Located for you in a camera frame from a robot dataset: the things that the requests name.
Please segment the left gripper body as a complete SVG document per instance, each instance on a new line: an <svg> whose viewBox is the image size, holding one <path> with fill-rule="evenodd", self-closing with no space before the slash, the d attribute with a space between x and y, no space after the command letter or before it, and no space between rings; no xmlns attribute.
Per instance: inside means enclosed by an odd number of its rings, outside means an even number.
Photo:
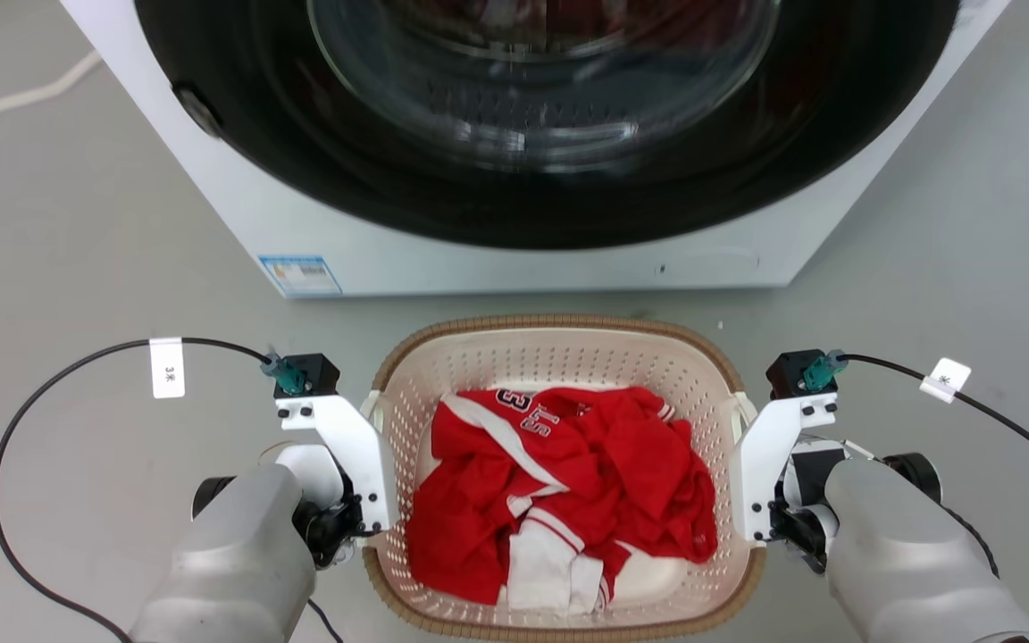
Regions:
<svg viewBox="0 0 1029 643"><path fill-rule="evenodd" d="M301 497L291 521L317 569L325 570L350 559L356 539L366 530L363 497L330 449L281 442L262 452L261 463L281 465L299 485Z"/></svg>

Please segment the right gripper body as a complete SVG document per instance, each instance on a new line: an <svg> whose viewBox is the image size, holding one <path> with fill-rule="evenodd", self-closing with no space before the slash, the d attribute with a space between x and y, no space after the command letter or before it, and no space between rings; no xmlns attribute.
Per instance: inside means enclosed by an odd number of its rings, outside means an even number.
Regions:
<svg viewBox="0 0 1029 643"><path fill-rule="evenodd" d="M826 573L826 557L840 520L826 501L825 486L833 468L875 455L852 440L801 436L785 460L769 508L772 542L783 542L815 574Z"/></svg>

